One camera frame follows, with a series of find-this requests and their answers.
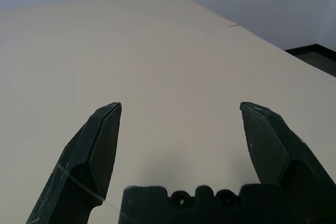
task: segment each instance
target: table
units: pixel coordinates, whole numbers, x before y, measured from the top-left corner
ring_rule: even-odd
[[[241,101],[267,106],[336,179],[336,79],[191,0],[85,0],[0,11],[0,218],[25,223],[62,149],[123,106],[106,202],[123,189],[258,183]]]

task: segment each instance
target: beige table surface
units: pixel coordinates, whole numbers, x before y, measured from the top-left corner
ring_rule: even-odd
[[[257,183],[239,110],[267,106],[336,179],[336,79],[191,0],[87,0],[0,11],[0,223],[25,223],[94,110],[123,106],[107,201]]]

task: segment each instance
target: black object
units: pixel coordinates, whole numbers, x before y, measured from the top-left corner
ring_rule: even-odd
[[[65,146],[27,224],[88,222],[109,188],[120,115],[120,103],[96,110]]]
[[[285,51],[293,56],[303,55],[309,52],[317,52],[318,54],[336,62],[336,52],[319,44],[291,48]]]
[[[261,184],[239,196],[200,186],[191,197],[163,187],[128,187],[119,224],[336,223],[335,184],[308,146],[268,108],[240,105],[251,160]],[[27,223],[86,224],[109,186],[121,105],[90,117],[65,147]]]

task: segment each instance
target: screw hole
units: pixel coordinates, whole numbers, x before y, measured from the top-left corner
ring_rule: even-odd
[[[185,191],[176,191],[170,197],[170,203],[176,208],[187,208],[192,205],[192,198]]]
[[[239,203],[238,197],[230,190],[221,190],[216,194],[216,197],[226,207],[237,206]]]

